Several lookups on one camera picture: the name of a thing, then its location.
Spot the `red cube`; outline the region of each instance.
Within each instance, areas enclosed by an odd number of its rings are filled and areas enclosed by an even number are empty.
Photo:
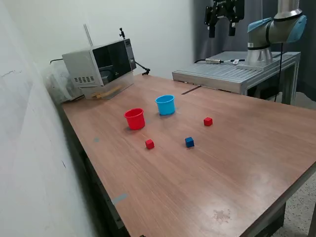
[[[213,119],[212,118],[207,117],[207,118],[204,119],[204,125],[205,126],[211,126],[212,124],[213,124]]]
[[[147,147],[148,150],[150,150],[150,149],[155,147],[154,142],[152,141],[152,139],[149,139],[145,143],[146,143],[146,147]]]

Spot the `table leg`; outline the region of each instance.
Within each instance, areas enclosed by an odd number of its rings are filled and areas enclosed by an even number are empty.
[[[316,205],[315,205],[314,214],[313,214],[312,223],[311,223],[308,237],[316,237]]]
[[[294,104],[296,87],[297,87],[297,76],[298,76],[298,65],[296,64],[284,70],[283,95],[282,95],[283,104],[287,104],[287,105]]]

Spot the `red cup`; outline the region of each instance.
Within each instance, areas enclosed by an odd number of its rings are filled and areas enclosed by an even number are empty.
[[[127,119],[130,130],[138,130],[145,127],[144,110],[141,108],[127,111],[124,117]]]

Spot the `metal table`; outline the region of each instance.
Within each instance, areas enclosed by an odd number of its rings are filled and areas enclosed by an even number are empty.
[[[249,69],[246,65],[194,63],[182,70],[173,72],[173,80],[225,90],[247,95],[248,89],[279,73],[280,52],[273,52],[273,62],[261,71]],[[244,59],[247,52],[223,52],[210,59]],[[283,54],[282,71],[284,87],[282,103],[293,104],[297,87],[300,52]]]

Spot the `blue cup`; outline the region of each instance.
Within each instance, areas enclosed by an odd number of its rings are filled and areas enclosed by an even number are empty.
[[[171,115],[176,111],[174,95],[163,95],[156,99],[160,115]]]

